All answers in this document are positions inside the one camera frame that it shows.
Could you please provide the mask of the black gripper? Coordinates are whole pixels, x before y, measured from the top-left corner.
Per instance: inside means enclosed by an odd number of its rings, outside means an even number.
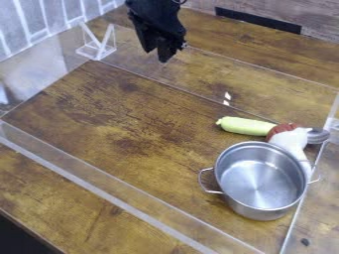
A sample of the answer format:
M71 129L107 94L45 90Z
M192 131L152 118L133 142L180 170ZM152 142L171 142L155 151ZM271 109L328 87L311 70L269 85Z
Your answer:
M187 0L125 0L128 17L145 53L156 49L157 59L167 63L185 48L187 30L179 20L179 11Z

